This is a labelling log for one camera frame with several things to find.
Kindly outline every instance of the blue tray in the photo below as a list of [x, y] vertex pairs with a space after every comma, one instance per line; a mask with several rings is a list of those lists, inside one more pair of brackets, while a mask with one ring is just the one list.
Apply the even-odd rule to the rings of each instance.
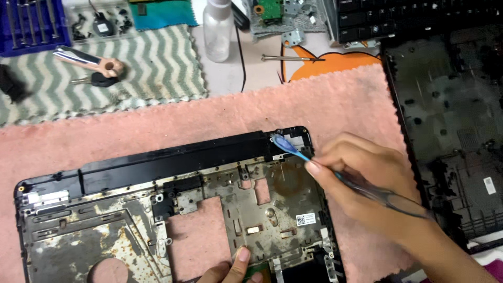
[[[27, 53], [35, 53], [45, 50], [53, 50], [57, 45], [67, 45], [71, 46], [70, 36], [68, 34], [68, 28], [65, 26], [65, 15], [63, 11], [63, 5], [61, 4], [61, 0], [52, 0], [52, 5], [54, 6], [54, 17], [56, 19], [56, 29], [59, 34], [59, 38], [52, 38], [52, 25], [49, 18], [49, 12], [47, 10], [47, 2], [46, 0], [40, 1], [40, 6], [42, 10], [42, 19], [44, 20], [44, 26], [40, 28], [37, 17], [37, 8], [35, 6], [35, 2], [32, 2], [29, 7], [22, 7], [23, 10], [23, 26], [25, 28], [25, 36], [27, 45], [21, 44], [22, 34], [21, 34], [21, 26], [19, 22], [18, 16], [18, 2], [25, 4], [26, 0], [11, 0], [11, 9], [12, 16], [14, 19], [15, 26], [15, 35], [16, 42], [18, 44], [18, 48], [12, 49], [13, 41], [12, 35], [9, 25], [9, 18], [7, 15], [7, 5], [6, 0], [0, 0], [0, 11], [2, 13], [2, 21], [0, 22], [0, 30], [3, 31], [2, 36], [0, 38], [0, 56], [2, 57], [12, 57], [19, 56]], [[28, 20], [27, 12], [30, 12], [32, 15], [33, 21], [33, 29], [35, 31], [35, 39], [38, 45], [32, 46], [32, 35], [30, 32], [30, 22]], [[42, 44], [42, 36], [41, 31], [45, 33], [46, 40], [48, 43]]]

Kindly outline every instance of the striped towel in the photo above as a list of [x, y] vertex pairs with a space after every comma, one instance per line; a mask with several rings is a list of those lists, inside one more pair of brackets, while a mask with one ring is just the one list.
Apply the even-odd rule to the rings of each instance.
[[122, 61], [122, 81], [109, 88], [70, 85], [70, 80], [88, 77], [92, 71], [58, 61], [50, 51], [2, 58], [0, 63], [9, 65], [32, 94], [19, 104], [1, 95], [0, 126], [207, 97], [187, 25], [74, 48]]

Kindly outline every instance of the keyboard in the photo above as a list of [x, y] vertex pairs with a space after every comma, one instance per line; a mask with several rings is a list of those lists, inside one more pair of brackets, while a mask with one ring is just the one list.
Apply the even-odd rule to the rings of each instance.
[[323, 7], [339, 44], [503, 22], [503, 0], [323, 0]]

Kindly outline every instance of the teal cloth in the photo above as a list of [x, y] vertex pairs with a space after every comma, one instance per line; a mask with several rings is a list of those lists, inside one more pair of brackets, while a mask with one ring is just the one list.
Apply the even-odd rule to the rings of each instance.
[[197, 26], [190, 1], [162, 1], [145, 3], [146, 16], [138, 15], [138, 4], [130, 4], [136, 30], [153, 30], [178, 24]]

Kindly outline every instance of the plastic bottle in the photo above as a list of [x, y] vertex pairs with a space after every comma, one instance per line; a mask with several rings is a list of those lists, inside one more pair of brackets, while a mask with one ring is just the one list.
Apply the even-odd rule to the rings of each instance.
[[230, 5], [230, 0], [208, 0], [203, 12], [206, 56], [216, 63], [229, 57], [230, 36], [234, 28]]

